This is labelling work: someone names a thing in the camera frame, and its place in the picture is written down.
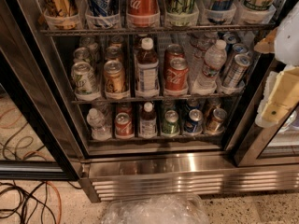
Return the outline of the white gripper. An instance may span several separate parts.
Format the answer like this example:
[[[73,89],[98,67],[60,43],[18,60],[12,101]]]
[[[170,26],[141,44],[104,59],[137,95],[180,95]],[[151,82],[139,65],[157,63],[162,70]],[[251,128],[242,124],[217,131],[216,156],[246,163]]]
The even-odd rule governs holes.
[[[255,124],[269,128],[299,103],[299,2],[254,50],[261,54],[275,52],[276,59],[287,64],[279,73],[271,71],[265,82]]]

